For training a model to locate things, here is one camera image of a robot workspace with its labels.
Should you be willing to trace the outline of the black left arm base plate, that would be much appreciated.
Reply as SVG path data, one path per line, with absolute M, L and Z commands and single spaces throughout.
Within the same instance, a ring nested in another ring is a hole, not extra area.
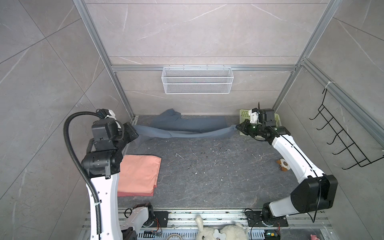
M 148 220 L 143 224 L 144 228 L 165 228 L 168 226 L 170 212 L 155 211 L 149 212 Z

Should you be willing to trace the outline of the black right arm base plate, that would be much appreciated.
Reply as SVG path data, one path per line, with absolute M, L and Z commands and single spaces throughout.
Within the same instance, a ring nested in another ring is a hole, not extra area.
M 288 227 L 286 217 L 267 217 L 262 211 L 253 211 L 245 209 L 244 214 L 248 221 L 249 227 Z

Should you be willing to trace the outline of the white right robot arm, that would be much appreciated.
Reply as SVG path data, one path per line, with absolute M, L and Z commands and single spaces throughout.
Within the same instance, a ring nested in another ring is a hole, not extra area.
M 299 183 L 288 197 L 264 204 L 261 212 L 263 224 L 271 226 L 285 216 L 332 208 L 337 179 L 318 168 L 296 144 L 291 133 L 276 124 L 274 110 L 254 108 L 248 111 L 248 115 L 248 119 L 236 126 L 237 130 L 257 141 L 268 142 L 280 153 L 281 163 L 288 164 Z

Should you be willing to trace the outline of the blue-grey t-shirt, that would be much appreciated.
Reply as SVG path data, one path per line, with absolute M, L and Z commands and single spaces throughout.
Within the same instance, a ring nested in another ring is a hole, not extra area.
M 168 109 L 156 116 L 149 126 L 135 125 L 137 145 L 153 138 L 160 139 L 208 139 L 228 138 L 238 130 L 228 125 L 224 116 L 187 118 L 174 109 Z

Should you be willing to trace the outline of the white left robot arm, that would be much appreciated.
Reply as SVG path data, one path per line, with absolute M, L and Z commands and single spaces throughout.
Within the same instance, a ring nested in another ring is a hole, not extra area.
M 136 240 L 141 227 L 153 217 L 151 204 L 139 205 L 121 225 L 118 212 L 118 181 L 123 149 L 139 135 L 131 124 L 116 120 L 111 110 L 98 110 L 101 117 L 92 125 L 90 140 L 82 167 L 90 178 L 92 240 Z

